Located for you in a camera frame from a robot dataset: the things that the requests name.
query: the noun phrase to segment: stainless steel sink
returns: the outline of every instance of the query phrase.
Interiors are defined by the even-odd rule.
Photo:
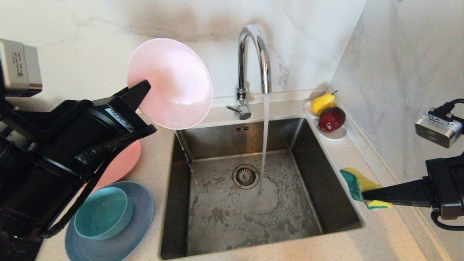
[[[177,131],[161,257],[172,259],[360,228],[303,118]]]

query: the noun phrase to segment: backsplash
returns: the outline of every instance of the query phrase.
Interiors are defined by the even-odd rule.
[[[172,38],[208,65],[214,96],[237,84],[238,35],[263,29],[273,91],[323,88],[332,77],[365,0],[3,1],[0,38],[38,47],[44,90],[32,98],[49,110],[63,99],[107,97],[126,86],[131,53],[152,38]],[[250,92],[260,92],[254,47]]]
[[[366,2],[329,88],[400,182],[426,176],[427,159],[463,152],[462,137],[445,149],[414,128],[430,107],[464,98],[463,57],[462,1]],[[463,117],[464,106],[453,113]],[[432,224],[431,210],[419,209]],[[452,260],[464,260],[462,233],[431,227]]]

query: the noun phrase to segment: apple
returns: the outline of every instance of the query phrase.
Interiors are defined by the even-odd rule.
[[[345,112],[340,108],[328,108],[322,112],[319,118],[319,128],[324,132],[335,131],[345,123],[345,120]]]

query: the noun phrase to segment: drain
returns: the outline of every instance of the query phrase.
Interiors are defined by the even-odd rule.
[[[251,189],[258,184],[259,172],[255,167],[243,164],[234,169],[232,180],[241,189]]]

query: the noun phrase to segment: running water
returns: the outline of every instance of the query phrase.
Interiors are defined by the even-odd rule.
[[[263,159],[261,160],[261,177],[264,177],[264,165],[266,164],[266,149],[267,149],[267,129],[269,127],[269,100],[270,95],[264,95],[264,132],[263,132]],[[261,194],[264,182],[259,183],[259,193]]]

